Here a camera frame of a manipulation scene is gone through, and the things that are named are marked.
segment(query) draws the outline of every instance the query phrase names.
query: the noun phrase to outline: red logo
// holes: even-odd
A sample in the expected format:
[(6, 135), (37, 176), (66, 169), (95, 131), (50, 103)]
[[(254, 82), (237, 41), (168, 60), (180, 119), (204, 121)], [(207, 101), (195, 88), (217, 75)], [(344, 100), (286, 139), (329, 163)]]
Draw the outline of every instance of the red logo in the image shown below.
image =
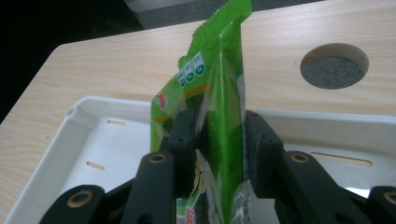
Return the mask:
[(158, 93), (157, 95), (157, 103), (161, 110), (165, 110), (166, 107), (168, 107), (168, 100), (162, 92)]
[(187, 207), (186, 211), (186, 221), (184, 224), (194, 224), (194, 210), (190, 207)]

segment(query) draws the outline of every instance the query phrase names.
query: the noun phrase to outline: circular hole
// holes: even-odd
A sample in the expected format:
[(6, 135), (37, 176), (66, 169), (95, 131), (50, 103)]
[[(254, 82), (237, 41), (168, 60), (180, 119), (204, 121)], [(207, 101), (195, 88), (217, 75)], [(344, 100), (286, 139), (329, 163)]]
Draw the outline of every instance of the circular hole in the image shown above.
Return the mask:
[(396, 205), (396, 191), (385, 192), (384, 197), (388, 200), (388, 202)]
[(358, 83), (367, 73), (366, 54), (348, 44), (327, 44), (309, 51), (300, 66), (303, 78), (311, 85), (338, 90)]
[(161, 155), (161, 154), (156, 154), (156, 155), (151, 156), (149, 158), (149, 161), (151, 161), (153, 163), (160, 163), (160, 162), (165, 161), (165, 156)]
[(309, 159), (303, 154), (292, 154), (291, 159), (300, 163), (306, 163)]
[(139, 219), (137, 220), (138, 224), (152, 224), (154, 223), (154, 215), (152, 215), (151, 213), (146, 213), (143, 214), (142, 216), (139, 217)]
[(354, 224), (355, 222), (353, 219), (345, 214), (337, 213), (335, 214), (335, 220), (338, 223), (343, 223), (343, 224)]
[(72, 207), (72, 208), (77, 208), (81, 207), (87, 203), (89, 203), (93, 198), (93, 192), (88, 189), (88, 190), (81, 190), (72, 196), (67, 200), (67, 206)]

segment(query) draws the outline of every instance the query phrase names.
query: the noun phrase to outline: green package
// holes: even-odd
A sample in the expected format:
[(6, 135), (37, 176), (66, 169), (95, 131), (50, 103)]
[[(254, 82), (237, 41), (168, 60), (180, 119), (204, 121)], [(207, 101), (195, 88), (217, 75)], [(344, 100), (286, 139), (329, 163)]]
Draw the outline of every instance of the green package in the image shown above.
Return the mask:
[(179, 72), (151, 102), (151, 151), (169, 136), (179, 111), (195, 115), (194, 191), (177, 199), (177, 223), (233, 220), (233, 196), (245, 180), (241, 22), (250, 14), (248, 0), (231, 0), (213, 14), (193, 34)]

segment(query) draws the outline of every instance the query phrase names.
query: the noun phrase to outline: gray floor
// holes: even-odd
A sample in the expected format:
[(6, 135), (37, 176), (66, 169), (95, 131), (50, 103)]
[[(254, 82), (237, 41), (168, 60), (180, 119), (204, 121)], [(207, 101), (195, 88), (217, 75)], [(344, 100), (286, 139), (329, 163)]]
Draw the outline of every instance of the gray floor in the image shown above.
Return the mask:
[[(253, 11), (290, 7), (318, 0), (252, 0)], [(125, 0), (137, 13), (145, 29), (203, 21), (209, 18), (226, 0)]]

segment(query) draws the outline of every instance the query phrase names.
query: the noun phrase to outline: table surface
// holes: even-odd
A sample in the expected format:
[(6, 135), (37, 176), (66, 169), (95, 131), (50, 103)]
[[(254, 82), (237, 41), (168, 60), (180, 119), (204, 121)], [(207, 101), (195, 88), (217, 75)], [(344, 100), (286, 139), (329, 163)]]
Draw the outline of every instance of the table surface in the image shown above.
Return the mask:
[[(253, 13), (242, 25), (247, 108), (396, 116), (396, 2), (333, 0)], [(149, 101), (177, 72), (201, 22), (62, 45), (0, 126), (0, 223), (80, 98)], [(369, 70), (341, 90), (308, 84), (305, 54), (328, 43), (363, 50)]]

